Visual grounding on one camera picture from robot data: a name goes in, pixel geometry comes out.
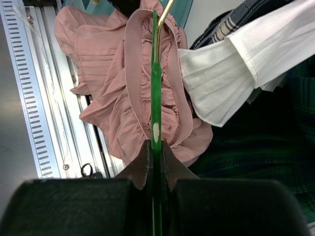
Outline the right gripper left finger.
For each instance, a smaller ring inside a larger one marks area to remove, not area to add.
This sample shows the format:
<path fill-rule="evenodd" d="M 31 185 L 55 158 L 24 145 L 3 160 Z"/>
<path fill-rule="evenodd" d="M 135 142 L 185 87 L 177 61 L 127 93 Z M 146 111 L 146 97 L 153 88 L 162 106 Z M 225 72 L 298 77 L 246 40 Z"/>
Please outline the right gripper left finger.
<path fill-rule="evenodd" d="M 0 222 L 3 236 L 150 236 L 152 150 L 114 178 L 38 179 L 20 185 Z"/>

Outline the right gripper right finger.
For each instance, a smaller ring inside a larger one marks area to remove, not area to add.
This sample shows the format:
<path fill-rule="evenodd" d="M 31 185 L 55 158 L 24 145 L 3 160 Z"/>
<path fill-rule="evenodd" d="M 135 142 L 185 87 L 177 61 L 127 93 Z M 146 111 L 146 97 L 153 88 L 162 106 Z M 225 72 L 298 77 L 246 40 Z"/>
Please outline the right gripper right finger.
<path fill-rule="evenodd" d="M 289 189 L 275 180 L 198 178 L 162 143 L 165 236 L 308 236 Z"/>

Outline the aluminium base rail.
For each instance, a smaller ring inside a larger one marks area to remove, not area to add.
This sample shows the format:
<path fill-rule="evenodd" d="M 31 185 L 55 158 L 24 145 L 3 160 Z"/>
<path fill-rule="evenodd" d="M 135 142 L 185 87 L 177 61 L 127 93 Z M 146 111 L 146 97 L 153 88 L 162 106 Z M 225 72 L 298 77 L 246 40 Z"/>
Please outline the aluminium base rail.
<path fill-rule="evenodd" d="M 55 38 L 55 8 L 26 6 L 25 11 L 30 24 L 29 46 L 57 164 L 53 177 L 81 177 L 84 164 L 104 177 L 116 176 L 124 163 L 109 153 L 102 131 L 79 118 L 91 100 L 70 91 L 78 85 L 77 69 Z"/>

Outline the white pleated skirt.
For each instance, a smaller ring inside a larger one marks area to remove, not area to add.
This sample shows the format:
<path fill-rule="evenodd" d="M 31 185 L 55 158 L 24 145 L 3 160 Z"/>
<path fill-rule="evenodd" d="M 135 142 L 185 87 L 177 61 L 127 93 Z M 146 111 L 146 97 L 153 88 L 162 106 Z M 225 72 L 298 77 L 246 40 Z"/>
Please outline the white pleated skirt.
<path fill-rule="evenodd" d="M 184 87 L 196 115 L 222 127 L 255 89 L 273 91 L 315 53 L 315 3 L 293 0 L 196 50 L 180 49 Z"/>

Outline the dark green plaid skirt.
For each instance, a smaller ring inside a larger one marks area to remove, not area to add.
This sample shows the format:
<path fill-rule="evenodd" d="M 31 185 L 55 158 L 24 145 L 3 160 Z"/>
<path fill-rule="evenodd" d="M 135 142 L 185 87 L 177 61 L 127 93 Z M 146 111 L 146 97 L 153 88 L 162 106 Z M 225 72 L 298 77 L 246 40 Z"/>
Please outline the dark green plaid skirt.
<path fill-rule="evenodd" d="M 199 177 L 274 179 L 315 220 L 315 59 L 289 70 L 285 85 L 263 91 L 222 128 L 191 165 Z"/>

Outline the pink pleated skirt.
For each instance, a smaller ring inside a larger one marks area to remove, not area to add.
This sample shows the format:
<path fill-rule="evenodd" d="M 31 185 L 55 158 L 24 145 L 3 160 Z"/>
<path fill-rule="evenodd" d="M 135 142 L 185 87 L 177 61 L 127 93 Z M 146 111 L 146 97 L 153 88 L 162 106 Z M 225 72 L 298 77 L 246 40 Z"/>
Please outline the pink pleated skirt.
<path fill-rule="evenodd" d="M 80 119 L 99 127 L 112 156 L 132 162 L 151 137 L 151 51 L 153 12 L 157 0 L 143 0 L 129 18 L 87 14 L 63 7 L 56 16 L 55 36 L 61 50 L 78 68 L 72 92 L 91 95 Z M 182 28 L 168 16 L 160 40 L 162 67 L 162 139 L 190 166 L 209 146 L 211 126 L 192 114 L 180 70 L 178 49 L 187 47 Z"/>

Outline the green hanger of pink skirt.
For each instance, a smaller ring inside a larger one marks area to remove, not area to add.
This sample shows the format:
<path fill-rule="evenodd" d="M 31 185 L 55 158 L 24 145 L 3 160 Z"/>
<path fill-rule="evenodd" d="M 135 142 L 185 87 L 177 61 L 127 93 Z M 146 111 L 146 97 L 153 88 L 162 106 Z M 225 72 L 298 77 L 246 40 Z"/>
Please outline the green hanger of pink skirt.
<path fill-rule="evenodd" d="M 161 152 L 161 81 L 162 68 L 160 62 L 160 36 L 163 24 L 174 4 L 173 0 L 168 1 L 162 14 L 158 16 L 157 11 L 153 12 L 153 39 L 152 39 L 152 60 L 151 60 L 151 148 L 153 151 L 153 235 L 163 235 L 163 213 L 162 213 L 162 176 Z"/>

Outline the navy plaid skirt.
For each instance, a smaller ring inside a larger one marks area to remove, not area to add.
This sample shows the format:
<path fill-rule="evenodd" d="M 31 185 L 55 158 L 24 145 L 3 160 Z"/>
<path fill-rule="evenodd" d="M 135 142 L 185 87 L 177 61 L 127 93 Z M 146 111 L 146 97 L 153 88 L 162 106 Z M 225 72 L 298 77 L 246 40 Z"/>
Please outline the navy plaid skirt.
<path fill-rule="evenodd" d="M 291 2 L 292 0 L 246 0 L 213 19 L 190 49 L 196 50 L 220 42 L 238 28 Z"/>

